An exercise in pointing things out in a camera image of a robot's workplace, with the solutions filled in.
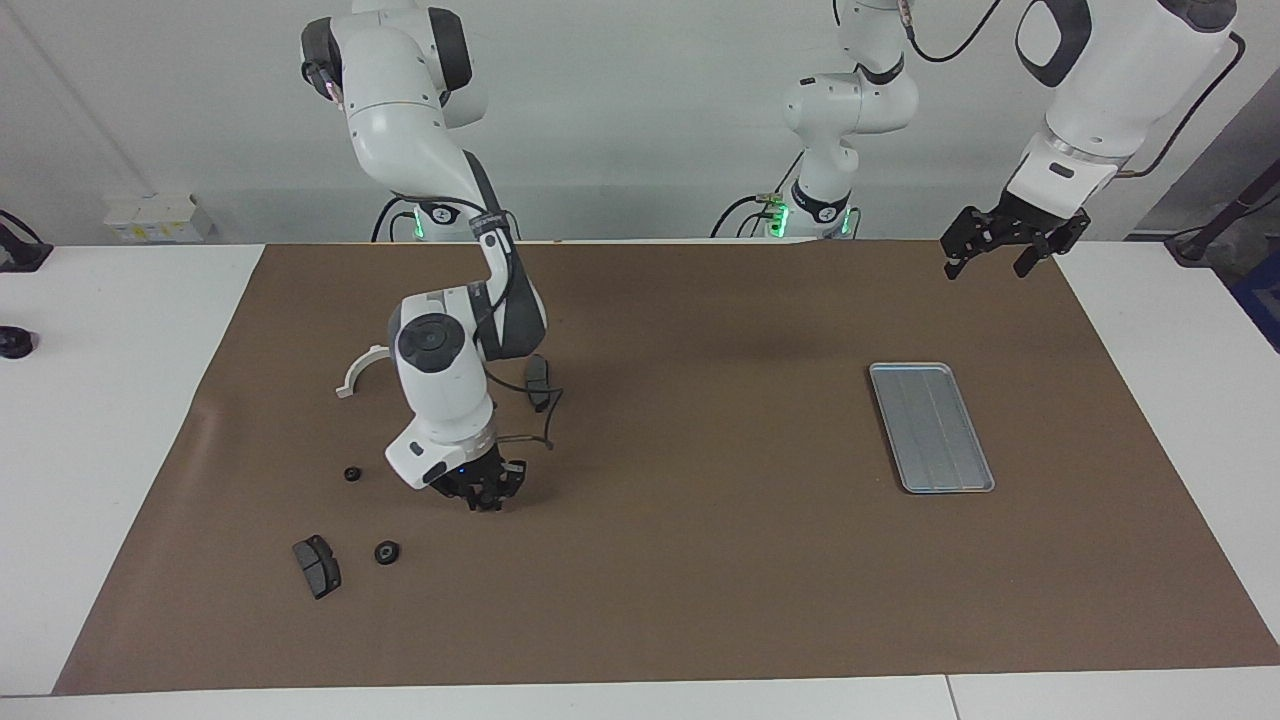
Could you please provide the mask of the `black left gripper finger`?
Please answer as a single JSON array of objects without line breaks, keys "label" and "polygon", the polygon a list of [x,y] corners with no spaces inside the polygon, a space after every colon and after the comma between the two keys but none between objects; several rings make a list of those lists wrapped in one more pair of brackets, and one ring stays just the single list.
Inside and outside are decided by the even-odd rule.
[{"label": "black left gripper finger", "polygon": [[993,232],[996,215],[977,208],[964,208],[940,237],[940,246],[946,256],[943,272],[948,281],[955,281],[965,265],[1000,246]]},{"label": "black left gripper finger", "polygon": [[1014,263],[1014,273],[1025,278],[1042,260],[1053,255],[1069,252],[1091,224],[1085,209],[1078,210],[1069,220],[1053,229],[1043,229],[1023,222],[1019,238],[1025,240],[1025,249]]}]

